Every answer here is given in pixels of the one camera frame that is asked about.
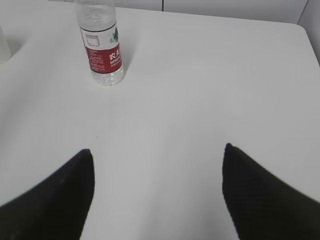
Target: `table surface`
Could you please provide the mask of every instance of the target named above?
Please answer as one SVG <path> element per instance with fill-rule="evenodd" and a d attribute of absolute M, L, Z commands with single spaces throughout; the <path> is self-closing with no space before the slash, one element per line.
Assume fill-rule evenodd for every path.
<path fill-rule="evenodd" d="M 117 8 L 126 68 L 92 80 L 71 3 L 2 0 L 0 205 L 83 148 L 82 240 L 236 240 L 226 143 L 320 201 L 320 68 L 298 25 Z"/>

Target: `white tabletop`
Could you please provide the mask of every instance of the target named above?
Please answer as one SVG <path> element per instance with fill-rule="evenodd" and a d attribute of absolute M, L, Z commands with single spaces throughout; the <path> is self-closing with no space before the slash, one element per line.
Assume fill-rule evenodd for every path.
<path fill-rule="evenodd" d="M 118 8 L 120 84 L 94 83 L 74 6 L 2 0 L 0 205 L 83 148 L 81 240 L 236 240 L 226 143 L 320 201 L 320 68 L 298 25 Z"/>

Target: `bottle label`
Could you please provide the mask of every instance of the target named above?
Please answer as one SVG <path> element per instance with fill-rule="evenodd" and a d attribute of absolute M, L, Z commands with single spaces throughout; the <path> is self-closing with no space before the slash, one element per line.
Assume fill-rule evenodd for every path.
<path fill-rule="evenodd" d="M 102 31 L 80 28 L 89 64 L 92 71 L 109 74 L 122 65 L 117 24 Z"/>

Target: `plastic bottle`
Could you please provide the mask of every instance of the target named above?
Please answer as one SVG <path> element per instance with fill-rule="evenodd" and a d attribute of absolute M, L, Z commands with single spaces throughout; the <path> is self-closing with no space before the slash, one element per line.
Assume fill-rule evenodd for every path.
<path fill-rule="evenodd" d="M 2 28 L 0 26 L 0 64 L 4 64 L 10 58 L 11 58 L 11 52 L 10 52 L 6 37 L 4 35 L 4 32 L 2 31 Z"/>
<path fill-rule="evenodd" d="M 113 0 L 76 0 L 77 18 L 94 80 L 103 86 L 124 77 Z"/>

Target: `white wall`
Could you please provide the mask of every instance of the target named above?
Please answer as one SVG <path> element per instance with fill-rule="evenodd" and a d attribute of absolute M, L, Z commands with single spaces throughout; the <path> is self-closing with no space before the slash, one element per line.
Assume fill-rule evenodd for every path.
<path fill-rule="evenodd" d="M 164 0 L 164 10 L 297 24 L 306 3 L 307 0 Z"/>
<path fill-rule="evenodd" d="M 49 0 L 74 3 L 76 0 Z M 132 8 L 132 9 L 147 9 L 147 10 L 162 10 L 162 0 L 114 0 L 116 7 Z"/>
<path fill-rule="evenodd" d="M 320 0 L 309 0 L 299 24 L 305 28 L 320 61 Z"/>

